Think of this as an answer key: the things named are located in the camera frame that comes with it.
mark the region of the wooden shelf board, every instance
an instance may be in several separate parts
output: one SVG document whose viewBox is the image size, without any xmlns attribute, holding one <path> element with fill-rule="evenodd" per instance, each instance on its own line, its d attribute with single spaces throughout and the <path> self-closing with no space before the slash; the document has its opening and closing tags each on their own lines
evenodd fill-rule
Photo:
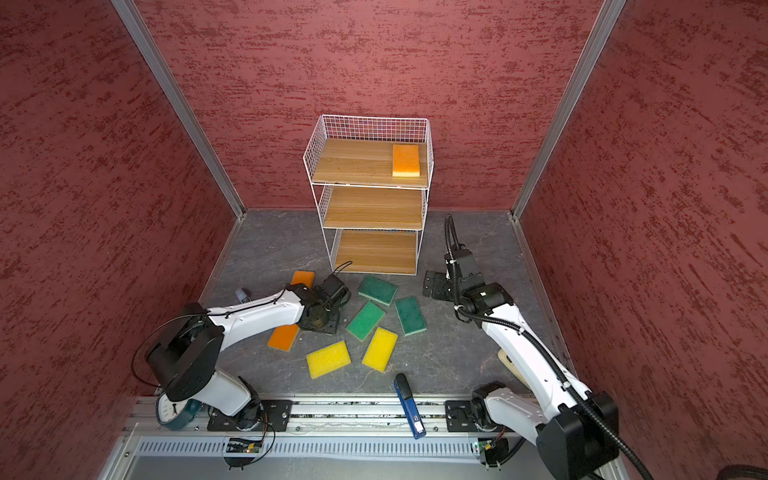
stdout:
<svg viewBox="0 0 768 480">
<path fill-rule="evenodd" d="M 314 184 L 427 188 L 427 144 L 419 144 L 418 177 L 392 176 L 392 141 L 329 138 L 317 162 Z"/>
<path fill-rule="evenodd" d="M 336 265 L 351 260 L 345 272 L 416 274 L 416 232 L 344 230 Z"/>
<path fill-rule="evenodd" d="M 325 228 L 422 229 L 422 191 L 334 187 Z"/>
</svg>

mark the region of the three-tier shelf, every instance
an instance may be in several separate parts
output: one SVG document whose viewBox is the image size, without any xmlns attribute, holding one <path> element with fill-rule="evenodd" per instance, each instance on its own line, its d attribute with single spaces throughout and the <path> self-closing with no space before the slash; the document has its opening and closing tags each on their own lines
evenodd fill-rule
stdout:
<svg viewBox="0 0 768 480">
<path fill-rule="evenodd" d="M 420 175 L 392 176 L 392 146 L 419 146 Z M 331 268 L 416 275 L 434 157 L 426 118 L 321 115 L 304 153 Z"/>
</svg>

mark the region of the textured red wall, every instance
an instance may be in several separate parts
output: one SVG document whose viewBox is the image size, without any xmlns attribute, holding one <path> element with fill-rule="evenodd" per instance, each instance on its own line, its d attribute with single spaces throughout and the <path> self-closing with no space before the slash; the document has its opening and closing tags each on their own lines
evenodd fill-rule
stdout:
<svg viewBox="0 0 768 480">
<path fill-rule="evenodd" d="M 313 206 L 320 114 L 432 119 L 433 207 L 509 208 L 601 0 L 137 0 L 248 207 Z"/>
<path fill-rule="evenodd" d="M 656 478 L 768 467 L 768 4 L 633 0 L 523 224 Z"/>
<path fill-rule="evenodd" d="M 3 2 L 0 84 L 0 476 L 90 479 L 233 215 L 109 2 Z"/>
</svg>

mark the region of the green sponge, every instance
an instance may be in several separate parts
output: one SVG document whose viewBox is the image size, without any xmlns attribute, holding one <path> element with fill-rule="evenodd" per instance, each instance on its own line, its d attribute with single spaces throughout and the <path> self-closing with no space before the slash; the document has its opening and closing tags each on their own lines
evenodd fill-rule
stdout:
<svg viewBox="0 0 768 480">
<path fill-rule="evenodd" d="M 402 331 L 405 333 L 405 336 L 423 332 L 427 329 L 422 311 L 416 302 L 416 297 L 409 296 L 396 300 L 395 308 L 397 309 L 397 316 L 400 317 L 400 325 L 402 325 Z"/>
<path fill-rule="evenodd" d="M 371 302 L 360 310 L 360 313 L 355 315 L 355 318 L 349 322 L 346 329 L 349 333 L 352 333 L 359 341 L 364 341 L 366 337 L 376 328 L 379 320 L 384 316 L 384 310 L 374 305 Z"/>
<path fill-rule="evenodd" d="M 360 290 L 357 290 L 357 293 L 364 296 L 365 298 L 370 298 L 371 300 L 375 300 L 388 306 L 392 303 L 392 299 L 395 298 L 395 293 L 397 293 L 397 286 L 392 285 L 391 283 L 387 283 L 384 280 L 379 280 L 374 276 L 368 275 L 362 281 Z"/>
</svg>

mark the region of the robotic arm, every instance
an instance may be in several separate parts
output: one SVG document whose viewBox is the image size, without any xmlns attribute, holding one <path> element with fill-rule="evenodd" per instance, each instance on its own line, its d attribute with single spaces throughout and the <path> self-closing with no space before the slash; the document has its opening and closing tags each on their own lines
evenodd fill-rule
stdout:
<svg viewBox="0 0 768 480">
<path fill-rule="evenodd" d="M 445 239 L 447 272 L 428 271 L 422 294 L 453 302 L 458 319 L 482 328 L 504 350 L 538 401 L 535 405 L 498 382 L 483 386 L 472 394 L 478 427 L 490 431 L 504 425 L 535 444 L 556 480 L 583 478 L 618 457 L 617 443 L 589 415 L 598 415 L 617 438 L 618 408 L 611 397 L 593 394 L 541 343 L 506 290 L 498 283 L 485 283 L 472 252 L 456 239 L 449 215 Z"/>
<path fill-rule="evenodd" d="M 146 360 L 171 402 L 206 403 L 231 417 L 238 429 L 248 430 L 258 422 L 261 401 L 242 379 L 216 367 L 219 352 L 249 336 L 294 323 L 332 335 L 349 297 L 344 283 L 329 275 L 311 289 L 299 283 L 236 306 L 206 310 L 191 303 L 164 328 Z"/>
</svg>

